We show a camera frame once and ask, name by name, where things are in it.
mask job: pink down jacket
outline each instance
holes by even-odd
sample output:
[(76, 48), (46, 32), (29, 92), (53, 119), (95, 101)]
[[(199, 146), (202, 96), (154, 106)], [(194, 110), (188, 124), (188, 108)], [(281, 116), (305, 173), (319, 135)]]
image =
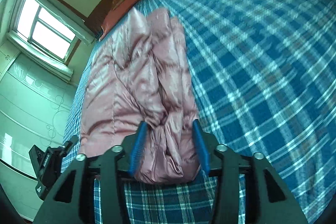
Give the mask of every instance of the pink down jacket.
[(192, 141), (198, 118), (185, 55), (184, 29), (160, 8), (135, 8), (97, 51), (82, 107), (79, 153), (93, 157), (150, 126), (136, 180), (188, 182), (200, 168)]

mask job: plaid fabric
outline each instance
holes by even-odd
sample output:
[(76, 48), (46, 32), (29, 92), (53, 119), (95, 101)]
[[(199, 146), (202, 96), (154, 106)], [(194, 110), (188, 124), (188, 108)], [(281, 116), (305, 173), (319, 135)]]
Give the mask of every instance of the plaid fabric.
[[(240, 154), (264, 153), (309, 223), (336, 191), (335, 1), (141, 0), (136, 4), (145, 15), (165, 6), (179, 17), (203, 129)], [(92, 55), (64, 140), (79, 134)], [(78, 146), (65, 158), (63, 170)], [(240, 182), (239, 223), (243, 223), (243, 177)], [(202, 172), (183, 185), (124, 186), (132, 223), (208, 223), (211, 217), (216, 179)], [(96, 223), (101, 223), (98, 181), (94, 202)]]

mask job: blue plaid bedsheet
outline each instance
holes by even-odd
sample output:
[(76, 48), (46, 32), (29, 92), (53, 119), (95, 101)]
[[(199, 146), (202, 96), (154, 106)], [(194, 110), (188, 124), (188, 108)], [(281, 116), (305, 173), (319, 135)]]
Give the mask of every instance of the blue plaid bedsheet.
[[(336, 191), (336, 0), (141, 0), (167, 7), (185, 28), (203, 129), (243, 155), (267, 156), (313, 223)], [(94, 53), (78, 86), (64, 140), (79, 134)], [(79, 145), (63, 161), (64, 169)], [(239, 223), (244, 223), (240, 178)], [(208, 223), (216, 179), (176, 186), (125, 183), (132, 223)], [(101, 223), (100, 185), (95, 217)]]

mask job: window frame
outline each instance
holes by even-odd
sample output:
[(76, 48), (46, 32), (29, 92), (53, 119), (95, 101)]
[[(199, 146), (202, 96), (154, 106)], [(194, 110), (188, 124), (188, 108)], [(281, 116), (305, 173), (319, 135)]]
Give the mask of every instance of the window frame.
[[(30, 45), (36, 47), (39, 51), (41, 51), (42, 53), (48, 55), (49, 57), (63, 63), (63, 64), (68, 64), (69, 63), (69, 58), (72, 57), (72, 51), (74, 50), (77, 41), (78, 41), (78, 37), (75, 36), (73, 38), (73, 40), (70, 40), (69, 38), (67, 38), (66, 36), (64, 36), (63, 34), (61, 34), (59, 31), (55, 30), (53, 27), (51, 27), (49, 24), (47, 24), (46, 22), (44, 22), (42, 19), (39, 18), (39, 13), (42, 9), (42, 6), (40, 5), (39, 8), (37, 9), (36, 15), (34, 17), (33, 23), (31, 25), (31, 29), (30, 29), (30, 33), (29, 33), (29, 37), (26, 38), (25, 36), (23, 36), (18, 30), (17, 30), (17, 25), (21, 16), (21, 12), (22, 12), (22, 8), (23, 5), (25, 3), (26, 0), (16, 0), (16, 4), (13, 10), (13, 14), (12, 14), (12, 19), (11, 19), (11, 24), (10, 24), (10, 29), (12, 29), (24, 42), (29, 43)], [(66, 53), (66, 55), (64, 56), (64, 58), (60, 58), (59, 56), (57, 56), (56, 54), (54, 54), (53, 52), (51, 52), (50, 50), (46, 49), (45, 47), (43, 47), (41, 44), (39, 44), (38, 42), (36, 42), (33, 39), (33, 32), (35, 30), (35, 26), (36, 23), (40, 22), (43, 26), (45, 26), (46, 28), (48, 28), (49, 30), (51, 30), (52, 32), (54, 32), (56, 35), (58, 35), (59, 37), (61, 37), (62, 39), (64, 39), (65, 41), (67, 41), (68, 43), (70, 43), (70, 46), (68, 48), (68, 51)]]

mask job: curtain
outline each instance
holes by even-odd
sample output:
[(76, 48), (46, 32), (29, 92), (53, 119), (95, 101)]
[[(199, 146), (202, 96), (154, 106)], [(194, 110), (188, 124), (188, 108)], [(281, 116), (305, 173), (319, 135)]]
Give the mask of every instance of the curtain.
[(94, 34), (84, 25), (83, 20), (58, 0), (36, 0), (57, 20), (66, 25), (85, 44), (95, 41)]
[(51, 72), (52, 74), (56, 75), (63, 81), (69, 83), (71, 76), (73, 74), (73, 70), (69, 69), (63, 63), (49, 57), (48, 55), (44, 54), (43, 52), (39, 51), (37, 48), (33, 47), (29, 43), (23, 41), (19, 35), (11, 30), (6, 34), (7, 38), (14, 42), (14, 44), (27, 55), (29, 58), (34, 60), (36, 63), (41, 65), (43, 68)]

